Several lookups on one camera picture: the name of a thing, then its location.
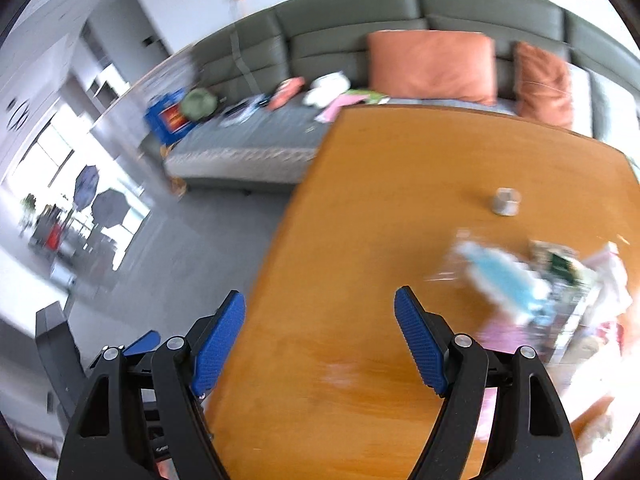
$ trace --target pink paper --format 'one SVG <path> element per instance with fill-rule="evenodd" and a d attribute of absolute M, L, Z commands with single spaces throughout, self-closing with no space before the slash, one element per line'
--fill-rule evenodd
<path fill-rule="evenodd" d="M 476 334 L 478 341 L 484 348 L 507 352 L 513 354 L 518 347 L 530 345 L 532 341 L 526 330 L 514 325 L 507 317 L 501 314 L 494 314 L 489 318 L 480 332 Z M 494 424 L 495 401 L 497 399 L 497 388 L 487 388 L 482 398 L 482 409 L 476 428 L 476 439 L 487 441 L 491 434 L 491 427 Z"/>
<path fill-rule="evenodd" d="M 354 105 L 357 103 L 363 102 L 367 99 L 366 95 L 351 95 L 351 94 L 341 94 L 335 98 L 331 104 L 324 109 L 318 117 L 316 117 L 316 121 L 319 123 L 333 123 L 340 113 L 340 108 L 343 106 Z"/>

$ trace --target blue packaging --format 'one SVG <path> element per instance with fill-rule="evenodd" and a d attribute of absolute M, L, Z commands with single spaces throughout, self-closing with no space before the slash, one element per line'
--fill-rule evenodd
<path fill-rule="evenodd" d="M 165 146 L 175 144 L 197 126 L 180 113 L 180 101 L 185 95 L 184 90 L 165 94 L 145 114 L 151 131 Z"/>

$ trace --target gray sofa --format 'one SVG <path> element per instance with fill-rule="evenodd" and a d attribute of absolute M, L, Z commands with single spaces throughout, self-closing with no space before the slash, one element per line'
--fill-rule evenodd
<path fill-rule="evenodd" d="M 367 34 L 387 29 L 465 30 L 495 40 L 497 107 L 411 103 L 513 114 L 513 50 L 518 41 L 527 41 L 618 83 L 640 110 L 640 60 L 599 28 L 546 0 L 289 0 L 236 25 L 242 58 L 262 92 L 273 92 L 292 76 L 309 83 L 338 71 L 353 88 L 366 88 Z M 211 88 L 227 105 L 254 93 L 233 60 L 232 31 L 232 26 L 219 30 L 191 49 L 199 74 L 195 83 Z M 313 120 L 316 113 L 296 99 L 231 128 L 220 128 L 213 119 L 174 148 L 164 162 L 166 171 L 193 185 L 294 186 L 327 130 Z"/>

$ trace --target green hat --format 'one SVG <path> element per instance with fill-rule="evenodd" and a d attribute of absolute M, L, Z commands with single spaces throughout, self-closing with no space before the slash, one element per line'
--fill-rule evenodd
<path fill-rule="evenodd" d="M 206 88 L 191 90 L 180 102 L 180 112 L 195 123 L 207 119 L 218 108 L 218 98 Z"/>

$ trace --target window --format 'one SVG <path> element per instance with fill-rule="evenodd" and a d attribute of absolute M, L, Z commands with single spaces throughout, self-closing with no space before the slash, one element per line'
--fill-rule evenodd
<path fill-rule="evenodd" d="M 28 193 L 48 195 L 50 188 L 74 150 L 49 122 L 38 134 L 12 175 L 12 187 L 18 196 Z"/>
<path fill-rule="evenodd" d="M 91 124 L 78 118 L 69 106 L 62 105 L 38 134 L 9 179 L 17 197 L 36 196 L 38 211 L 55 204 L 63 212 L 71 211 L 76 178 L 85 166 L 97 166 L 100 174 L 97 193 L 115 189 L 125 195 L 130 210 L 122 225 L 103 228 L 103 234 L 115 241 L 113 268 L 117 269 L 135 233 L 149 209 L 138 198 L 138 187 L 90 133 Z M 68 227 L 87 238 L 94 228 L 91 208 L 73 210 Z"/>

